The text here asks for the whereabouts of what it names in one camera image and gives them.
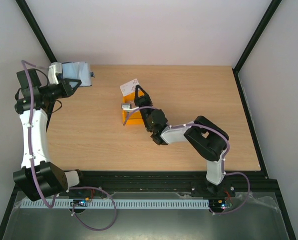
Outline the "blue card holder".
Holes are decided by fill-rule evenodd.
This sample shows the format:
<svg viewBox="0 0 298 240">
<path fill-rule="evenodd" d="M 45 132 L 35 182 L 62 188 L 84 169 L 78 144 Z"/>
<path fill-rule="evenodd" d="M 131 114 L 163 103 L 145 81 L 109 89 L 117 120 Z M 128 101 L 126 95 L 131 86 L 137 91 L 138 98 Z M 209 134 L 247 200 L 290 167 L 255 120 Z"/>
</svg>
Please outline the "blue card holder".
<svg viewBox="0 0 298 240">
<path fill-rule="evenodd" d="M 92 86 L 92 78 L 94 73 L 90 69 L 90 65 L 87 62 L 63 62 L 62 63 L 62 78 L 81 80 L 81 87 Z"/>
</svg>

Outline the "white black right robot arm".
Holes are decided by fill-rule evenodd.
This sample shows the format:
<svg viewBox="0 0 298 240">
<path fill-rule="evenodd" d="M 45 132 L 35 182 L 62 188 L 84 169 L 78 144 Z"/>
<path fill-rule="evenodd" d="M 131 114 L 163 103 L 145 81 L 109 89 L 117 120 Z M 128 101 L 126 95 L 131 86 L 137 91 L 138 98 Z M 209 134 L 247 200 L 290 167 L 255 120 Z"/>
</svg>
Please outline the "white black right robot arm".
<svg viewBox="0 0 298 240">
<path fill-rule="evenodd" d="M 153 107 L 149 94 L 135 86 L 135 112 L 140 112 L 144 126 L 157 145 L 189 142 L 207 162 L 207 191 L 213 196 L 224 190 L 225 156 L 230 150 L 229 136 L 204 116 L 179 125 L 170 125 L 164 112 Z"/>
</svg>

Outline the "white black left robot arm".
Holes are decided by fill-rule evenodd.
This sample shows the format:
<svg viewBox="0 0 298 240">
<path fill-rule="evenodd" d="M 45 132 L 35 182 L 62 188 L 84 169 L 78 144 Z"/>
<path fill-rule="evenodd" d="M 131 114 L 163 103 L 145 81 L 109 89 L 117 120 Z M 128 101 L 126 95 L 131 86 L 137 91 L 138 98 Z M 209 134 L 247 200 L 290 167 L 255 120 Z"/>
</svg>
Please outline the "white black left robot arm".
<svg viewBox="0 0 298 240">
<path fill-rule="evenodd" d="M 81 80 L 60 76 L 58 83 L 42 86 L 37 71 L 17 72 L 23 97 L 15 95 L 14 106 L 23 129 L 23 159 L 13 180 L 31 201 L 67 191 L 82 180 L 80 170 L 64 171 L 51 162 L 46 136 L 55 103 L 72 96 Z"/>
</svg>

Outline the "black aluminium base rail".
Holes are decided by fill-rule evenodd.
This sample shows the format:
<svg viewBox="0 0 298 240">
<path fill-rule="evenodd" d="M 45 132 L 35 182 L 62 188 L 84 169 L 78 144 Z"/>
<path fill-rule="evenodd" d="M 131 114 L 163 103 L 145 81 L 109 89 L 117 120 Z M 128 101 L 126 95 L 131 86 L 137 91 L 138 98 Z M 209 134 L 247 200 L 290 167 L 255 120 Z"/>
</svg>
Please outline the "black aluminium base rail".
<svg viewBox="0 0 298 240">
<path fill-rule="evenodd" d="M 246 192 L 247 180 L 239 174 L 226 176 L 219 185 L 206 180 L 205 171 L 90 171 L 82 170 L 81 186 L 101 187 L 113 192 L 184 192 L 215 197 Z"/>
</svg>

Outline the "black left frame post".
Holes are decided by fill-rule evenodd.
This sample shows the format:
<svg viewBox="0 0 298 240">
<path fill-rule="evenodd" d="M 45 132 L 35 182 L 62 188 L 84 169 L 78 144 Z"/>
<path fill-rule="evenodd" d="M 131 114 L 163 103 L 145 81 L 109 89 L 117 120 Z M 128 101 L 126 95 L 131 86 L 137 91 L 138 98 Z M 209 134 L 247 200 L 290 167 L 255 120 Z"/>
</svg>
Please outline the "black left frame post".
<svg viewBox="0 0 298 240">
<path fill-rule="evenodd" d="M 15 0 L 17 3 L 19 9 L 21 10 L 24 18 L 26 19 L 27 23 L 29 24 L 32 32 L 34 33 L 36 39 L 40 43 L 40 46 L 42 47 L 45 55 L 47 56 L 50 63 L 57 62 L 57 59 L 51 50 L 51 47 L 49 46 L 42 30 L 39 27 L 38 22 L 36 21 L 33 13 L 30 10 L 30 7 L 28 6 L 27 2 L 25 0 Z"/>
</svg>

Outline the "black frame post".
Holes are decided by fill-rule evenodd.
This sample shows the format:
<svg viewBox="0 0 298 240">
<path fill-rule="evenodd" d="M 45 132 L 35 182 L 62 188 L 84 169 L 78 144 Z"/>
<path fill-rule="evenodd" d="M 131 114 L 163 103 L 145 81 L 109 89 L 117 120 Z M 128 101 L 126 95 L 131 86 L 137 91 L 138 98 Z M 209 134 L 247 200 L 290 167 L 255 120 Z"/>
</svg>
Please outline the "black frame post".
<svg viewBox="0 0 298 240">
<path fill-rule="evenodd" d="M 42 47 L 45 55 L 47 56 L 50 63 L 57 62 L 57 59 L 51 50 L 51 47 L 49 46 L 42 30 L 39 27 L 38 22 L 36 21 L 33 13 L 30 10 L 30 7 L 28 6 L 27 2 L 25 0 L 15 0 L 17 3 L 19 9 L 21 10 L 24 18 L 26 19 L 27 23 L 29 24 L 32 32 L 34 33 L 36 39 L 40 43 L 40 46 Z"/>
<path fill-rule="evenodd" d="M 233 73 L 235 75 L 237 75 L 242 69 L 243 65 L 247 61 L 249 55 L 251 54 L 252 50 L 256 46 L 258 40 L 260 39 L 262 33 L 266 29 L 267 25 L 269 24 L 270 20 L 272 19 L 273 15 L 275 14 L 281 2 L 282 0 L 272 0 L 270 2 L 258 26 L 256 27 L 254 33 L 252 34 L 248 44 L 246 45 L 243 53 L 241 54 L 236 66 L 233 68 Z"/>
</svg>

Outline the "black right frame post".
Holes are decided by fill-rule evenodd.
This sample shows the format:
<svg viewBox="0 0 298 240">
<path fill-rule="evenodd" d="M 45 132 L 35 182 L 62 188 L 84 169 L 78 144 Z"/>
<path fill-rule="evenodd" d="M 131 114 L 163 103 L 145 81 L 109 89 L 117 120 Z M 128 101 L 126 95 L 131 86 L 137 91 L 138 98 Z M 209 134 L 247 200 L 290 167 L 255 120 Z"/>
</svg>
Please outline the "black right frame post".
<svg viewBox="0 0 298 240">
<path fill-rule="evenodd" d="M 236 66 L 233 68 L 233 73 L 235 75 L 237 75 L 242 69 L 243 65 L 247 61 L 249 55 L 251 54 L 252 50 L 256 46 L 258 40 L 260 39 L 262 33 L 266 29 L 267 25 L 269 24 L 270 20 L 272 19 L 273 15 L 275 14 L 281 2 L 282 0 L 272 0 L 270 2 L 258 26 L 256 27 L 254 33 L 252 34 L 248 44 L 246 45 L 243 53 L 241 54 Z"/>
</svg>

